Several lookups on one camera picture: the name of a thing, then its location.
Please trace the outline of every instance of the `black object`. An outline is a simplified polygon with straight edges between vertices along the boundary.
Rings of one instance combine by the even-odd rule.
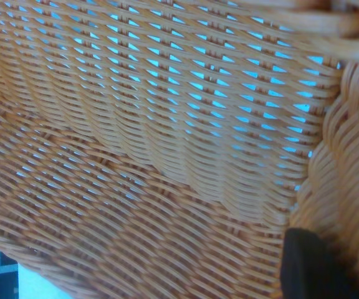
[[[0,274],[0,299],[16,298],[15,289],[19,286],[18,280],[17,272]]]
[[[280,281],[284,299],[359,299],[325,242],[303,229],[285,234]]]

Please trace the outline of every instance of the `wicker weave pattern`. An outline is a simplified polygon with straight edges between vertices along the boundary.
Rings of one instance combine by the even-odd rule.
[[[0,116],[0,249],[75,298],[269,298],[280,228],[92,138]]]
[[[214,1],[0,2],[0,94],[245,221],[285,225],[341,71],[256,14]]]
[[[342,95],[328,112],[323,133],[292,225],[335,242],[359,278],[359,65],[345,70]]]

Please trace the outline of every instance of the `white surface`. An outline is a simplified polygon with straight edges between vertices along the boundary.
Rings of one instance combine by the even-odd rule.
[[[19,265],[19,299],[72,299],[48,280]]]

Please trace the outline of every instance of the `tan wicker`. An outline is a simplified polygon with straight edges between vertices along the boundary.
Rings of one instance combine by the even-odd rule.
[[[359,240],[351,5],[0,1],[0,249],[75,298],[279,297],[301,185]]]

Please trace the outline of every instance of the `wicker basket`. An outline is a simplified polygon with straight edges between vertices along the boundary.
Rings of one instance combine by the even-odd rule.
[[[0,250],[75,298],[276,298],[291,224],[359,273],[355,7],[0,1]]]

